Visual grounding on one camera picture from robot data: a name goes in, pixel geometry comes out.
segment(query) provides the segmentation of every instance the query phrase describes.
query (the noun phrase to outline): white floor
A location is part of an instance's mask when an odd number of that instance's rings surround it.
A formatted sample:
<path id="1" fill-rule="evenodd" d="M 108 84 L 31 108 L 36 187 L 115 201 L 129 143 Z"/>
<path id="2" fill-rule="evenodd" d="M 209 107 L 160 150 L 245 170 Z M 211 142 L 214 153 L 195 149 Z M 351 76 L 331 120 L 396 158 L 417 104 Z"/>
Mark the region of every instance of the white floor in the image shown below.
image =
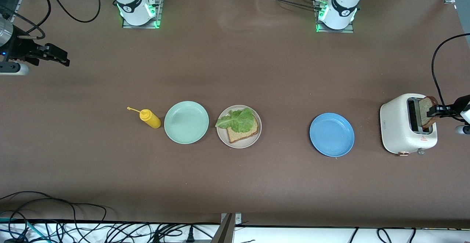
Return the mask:
<path id="1" fill-rule="evenodd" d="M 112 224 L 102 224 L 99 228 L 100 230 L 93 231 L 86 238 L 90 243 L 104 243 L 106 240 L 106 235 L 108 232 L 111 232 L 112 228 L 107 228 L 104 226 L 109 226 Z M 80 228 L 94 228 L 96 224 L 78 224 Z M 128 229 L 126 232 L 129 233 L 140 225 L 134 225 Z M 155 231 L 158 225 L 151 225 L 151 231 L 149 227 L 146 226 L 142 229 L 137 230 L 133 235 L 146 235 L 150 232 Z M 198 228 L 201 228 L 210 235 L 214 235 L 217 231 L 217 225 L 197 225 Z M 24 224 L 13 224 L 12 230 L 14 232 L 21 233 L 25 228 Z M 45 224 L 36 224 L 34 225 L 40 233 L 47 235 Z M 74 229 L 75 224 L 68 224 L 67 229 Z M 8 230 L 8 225 L 6 223 L 0 224 L 0 229 Z M 49 224 L 50 233 L 55 232 L 55 225 Z M 181 231 L 183 234 L 181 236 L 175 237 L 166 237 L 166 243 L 185 242 L 188 238 L 188 227 L 182 228 Z M 244 243 L 250 240 L 255 240 L 253 243 L 348 243 L 351 235 L 354 231 L 354 228 L 235 228 L 234 243 Z M 389 234 L 391 241 L 393 243 L 408 243 L 410 236 L 412 234 L 411 229 L 386 229 Z M 114 230 L 111 233 L 113 236 L 118 233 Z M 84 240 L 80 240 L 80 236 L 77 233 L 77 230 L 70 233 L 75 237 L 75 240 L 66 236 L 64 238 L 64 243 L 86 243 Z M 118 234 L 112 242 L 119 242 L 120 239 L 124 238 L 126 235 L 123 233 Z M 34 232 L 32 229 L 29 229 L 27 234 L 29 240 L 38 238 L 37 232 Z M 11 238 L 8 233 L 0 232 L 0 240 L 6 240 Z M 194 238 L 196 240 L 201 239 L 210 239 L 208 236 L 194 230 Z M 146 243 L 149 240 L 148 236 L 143 236 L 140 238 L 135 238 L 135 243 Z M 470 231 L 457 231 L 457 230 L 443 230 L 443 229 L 418 229 L 416 231 L 416 236 L 413 239 L 413 243 L 464 243 L 465 241 L 470 241 Z M 358 233 L 354 238 L 354 243 L 381 243 L 376 234 L 376 229 L 372 228 L 360 228 Z M 131 239 L 126 239 L 122 243 L 133 243 Z"/>

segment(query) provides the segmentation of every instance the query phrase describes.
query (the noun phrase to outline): table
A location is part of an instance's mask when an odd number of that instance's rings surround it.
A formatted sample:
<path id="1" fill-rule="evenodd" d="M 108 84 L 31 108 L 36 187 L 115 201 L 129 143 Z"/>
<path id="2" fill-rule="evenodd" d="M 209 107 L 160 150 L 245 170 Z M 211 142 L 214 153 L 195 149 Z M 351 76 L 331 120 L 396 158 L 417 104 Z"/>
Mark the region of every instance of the table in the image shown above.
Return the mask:
<path id="1" fill-rule="evenodd" d="M 80 19 L 96 11 L 96 0 L 62 1 Z M 381 144 L 378 120 L 380 106 L 401 94 L 437 95 L 433 52 L 462 33 L 453 5 L 361 0 L 355 33 L 332 34 L 315 32 L 307 8 L 275 0 L 166 0 L 158 30 L 121 29 L 111 2 L 81 24 L 53 1 L 43 43 L 65 49 L 70 67 L 43 61 L 28 76 L 0 77 L 2 195 L 35 190 L 98 203 L 113 208 L 107 220 L 217 222 L 237 211 L 254 225 L 468 227 L 470 141 L 454 133 L 457 123 L 439 121 L 425 156 L 396 157 Z M 38 22 L 46 7 L 24 0 L 19 12 Z M 469 92 L 469 61 L 465 39 L 438 54 L 449 104 Z M 126 110 L 163 119 L 186 100 L 210 118 L 191 145 Z M 258 142 L 243 150 L 225 146 L 214 128 L 234 104 L 263 121 Z M 346 156 L 323 156 L 310 143 L 310 123 L 324 112 L 351 122 L 356 141 Z M 31 209 L 71 218 L 56 204 Z"/>

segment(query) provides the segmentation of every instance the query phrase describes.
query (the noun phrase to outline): yellow squeeze bottle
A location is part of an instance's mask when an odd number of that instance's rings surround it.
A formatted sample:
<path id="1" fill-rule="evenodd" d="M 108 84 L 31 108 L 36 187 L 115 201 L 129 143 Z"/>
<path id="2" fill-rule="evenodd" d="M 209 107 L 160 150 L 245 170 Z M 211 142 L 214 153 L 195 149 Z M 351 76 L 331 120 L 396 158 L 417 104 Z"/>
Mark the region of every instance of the yellow squeeze bottle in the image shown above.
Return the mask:
<path id="1" fill-rule="evenodd" d="M 153 114 L 152 111 L 148 109 L 143 109 L 142 111 L 139 111 L 130 107 L 127 107 L 127 109 L 139 112 L 140 119 L 146 122 L 152 128 L 159 128 L 162 124 L 160 119 L 158 119 L 158 117 L 156 117 L 156 115 Z"/>

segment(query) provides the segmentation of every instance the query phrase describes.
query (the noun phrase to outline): toast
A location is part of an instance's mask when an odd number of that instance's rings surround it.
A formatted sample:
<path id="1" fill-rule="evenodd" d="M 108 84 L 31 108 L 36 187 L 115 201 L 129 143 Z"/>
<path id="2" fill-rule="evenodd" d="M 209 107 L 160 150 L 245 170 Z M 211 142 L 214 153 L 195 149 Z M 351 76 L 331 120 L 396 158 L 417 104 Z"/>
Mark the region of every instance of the toast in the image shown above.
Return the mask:
<path id="1" fill-rule="evenodd" d="M 432 126 L 439 119 L 438 117 L 428 117 L 427 113 L 429 109 L 435 105 L 438 105 L 436 98 L 427 96 L 419 100 L 419 114 L 421 116 L 421 127 L 424 129 Z"/>
<path id="2" fill-rule="evenodd" d="M 242 139 L 245 139 L 245 138 L 249 138 L 251 136 L 254 136 L 258 133 L 258 129 L 259 129 L 259 125 L 258 125 L 258 121 L 256 120 L 256 117 L 253 117 L 254 118 L 254 122 L 253 122 L 253 127 L 250 131 L 248 132 L 245 132 L 245 133 L 237 133 L 235 131 L 232 130 L 232 128 L 227 128 L 227 134 L 228 134 L 228 141 L 230 143 L 235 143 L 239 140 L 242 140 Z"/>

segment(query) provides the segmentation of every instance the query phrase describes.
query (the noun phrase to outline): mint green plate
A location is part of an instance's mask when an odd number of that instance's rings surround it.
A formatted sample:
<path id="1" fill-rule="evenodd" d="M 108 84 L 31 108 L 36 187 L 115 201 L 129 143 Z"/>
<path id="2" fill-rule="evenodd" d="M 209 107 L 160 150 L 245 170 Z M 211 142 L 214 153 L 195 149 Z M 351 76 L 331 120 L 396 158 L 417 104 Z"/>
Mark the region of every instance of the mint green plate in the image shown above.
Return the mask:
<path id="1" fill-rule="evenodd" d="M 165 132 L 178 144 L 191 144 L 201 139 L 209 127 L 209 116 L 203 106 L 182 101 L 171 107 L 165 116 Z"/>

